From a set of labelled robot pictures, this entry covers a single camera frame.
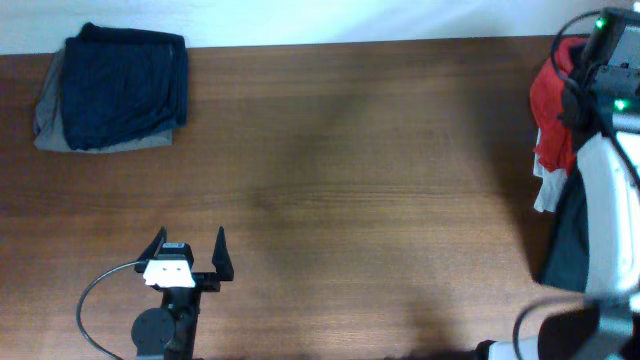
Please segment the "black shorts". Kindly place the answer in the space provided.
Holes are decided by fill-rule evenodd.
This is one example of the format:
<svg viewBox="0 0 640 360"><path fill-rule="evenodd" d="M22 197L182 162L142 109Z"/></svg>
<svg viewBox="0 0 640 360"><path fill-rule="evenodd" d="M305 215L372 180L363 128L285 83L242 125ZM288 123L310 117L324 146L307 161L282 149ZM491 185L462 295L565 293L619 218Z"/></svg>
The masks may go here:
<svg viewBox="0 0 640 360"><path fill-rule="evenodd" d="M589 271L588 238L586 192L582 174L574 168L559 194L545 260L535 281L584 293Z"/></svg>

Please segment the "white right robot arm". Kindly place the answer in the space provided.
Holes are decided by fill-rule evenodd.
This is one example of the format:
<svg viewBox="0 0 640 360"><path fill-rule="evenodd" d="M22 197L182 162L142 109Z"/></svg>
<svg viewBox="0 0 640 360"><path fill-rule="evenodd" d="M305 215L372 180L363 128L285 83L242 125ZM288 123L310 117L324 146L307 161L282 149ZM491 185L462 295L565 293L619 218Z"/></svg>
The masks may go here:
<svg viewBox="0 0 640 360"><path fill-rule="evenodd" d="M574 309L533 337L479 344L477 359L639 355L639 11L592 18L587 37L555 36L529 93L542 180L534 206L554 216L537 281Z"/></svg>

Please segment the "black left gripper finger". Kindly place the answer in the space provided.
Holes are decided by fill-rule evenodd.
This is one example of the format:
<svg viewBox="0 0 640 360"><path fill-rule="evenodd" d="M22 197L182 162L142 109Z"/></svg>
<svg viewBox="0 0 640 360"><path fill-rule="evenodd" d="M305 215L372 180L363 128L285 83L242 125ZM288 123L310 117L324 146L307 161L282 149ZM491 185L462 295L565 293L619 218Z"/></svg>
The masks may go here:
<svg viewBox="0 0 640 360"><path fill-rule="evenodd" d="M147 264L150 260L154 259L162 245L167 240L167 230L165 227L161 227L152 242L145 248L145 250L137 258L137 264L134 266L136 273L144 273Z"/></svg>
<svg viewBox="0 0 640 360"><path fill-rule="evenodd" d="M234 268L227 248L225 230L222 226L218 229L211 262L219 281L234 280Z"/></svg>

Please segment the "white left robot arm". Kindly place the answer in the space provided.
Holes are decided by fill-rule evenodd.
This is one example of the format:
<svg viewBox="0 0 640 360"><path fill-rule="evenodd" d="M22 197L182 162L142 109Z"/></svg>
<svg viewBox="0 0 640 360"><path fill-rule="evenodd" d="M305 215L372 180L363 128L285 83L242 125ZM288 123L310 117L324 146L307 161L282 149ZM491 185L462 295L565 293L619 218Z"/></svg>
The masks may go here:
<svg viewBox="0 0 640 360"><path fill-rule="evenodd" d="M193 357L201 296L218 292L223 282L234 280L223 228L218 229L211 263L213 272L195 272L191 246L170 242L165 228L141 253L134 271L162 294L162 300L134 320L131 339L138 359Z"/></svg>

